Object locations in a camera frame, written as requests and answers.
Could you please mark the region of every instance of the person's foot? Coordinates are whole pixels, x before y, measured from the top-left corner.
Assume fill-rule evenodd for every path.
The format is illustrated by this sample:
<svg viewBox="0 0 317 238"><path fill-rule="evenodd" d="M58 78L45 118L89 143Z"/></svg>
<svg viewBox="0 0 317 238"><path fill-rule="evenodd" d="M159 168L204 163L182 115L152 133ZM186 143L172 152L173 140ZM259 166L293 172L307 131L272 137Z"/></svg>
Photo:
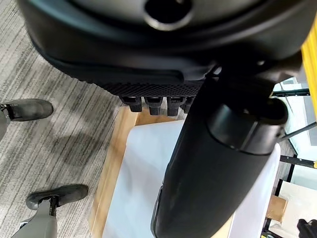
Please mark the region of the person's foot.
<svg viewBox="0 0 317 238"><path fill-rule="evenodd" d="M54 111L53 105L42 99L18 99L4 105L11 121L39 120Z"/></svg>

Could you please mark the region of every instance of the gray striped carpet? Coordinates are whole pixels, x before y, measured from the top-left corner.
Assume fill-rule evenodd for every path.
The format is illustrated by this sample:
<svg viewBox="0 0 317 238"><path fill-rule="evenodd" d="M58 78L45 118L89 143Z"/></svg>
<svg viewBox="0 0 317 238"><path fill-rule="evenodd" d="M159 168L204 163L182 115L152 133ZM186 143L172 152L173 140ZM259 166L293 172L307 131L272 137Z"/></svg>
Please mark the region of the gray striped carpet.
<svg viewBox="0 0 317 238"><path fill-rule="evenodd" d="M121 102L44 61L14 0L0 0L0 100L20 98L49 100L55 112L12 123L0 142L0 237L11 237L34 214L24 203L30 192L84 183L89 196L57 210L58 237L88 238L87 220Z"/></svg>

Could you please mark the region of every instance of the yellow strap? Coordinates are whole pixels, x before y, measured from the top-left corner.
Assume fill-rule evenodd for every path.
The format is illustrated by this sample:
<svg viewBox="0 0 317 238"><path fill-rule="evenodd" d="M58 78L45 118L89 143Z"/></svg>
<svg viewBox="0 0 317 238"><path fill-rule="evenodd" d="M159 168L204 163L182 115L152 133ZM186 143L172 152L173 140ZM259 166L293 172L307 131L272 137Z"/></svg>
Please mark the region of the yellow strap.
<svg viewBox="0 0 317 238"><path fill-rule="evenodd" d="M317 118L317 18L302 46L303 63Z"/></svg>

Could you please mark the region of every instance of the wooden plank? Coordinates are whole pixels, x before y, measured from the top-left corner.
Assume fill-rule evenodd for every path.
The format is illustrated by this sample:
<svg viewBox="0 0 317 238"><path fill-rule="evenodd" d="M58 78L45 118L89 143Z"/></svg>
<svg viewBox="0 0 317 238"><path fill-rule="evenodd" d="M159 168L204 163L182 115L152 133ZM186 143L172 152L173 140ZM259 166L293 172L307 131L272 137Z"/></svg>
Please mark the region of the wooden plank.
<svg viewBox="0 0 317 238"><path fill-rule="evenodd" d="M141 113L132 113L129 107L120 108L89 217L93 238L101 238L103 235L130 130L136 125L173 120L167 116L151 116L144 109Z"/></svg>
<svg viewBox="0 0 317 238"><path fill-rule="evenodd" d="M285 199L272 195L268 204L266 217L282 222L286 206L287 201Z"/></svg>

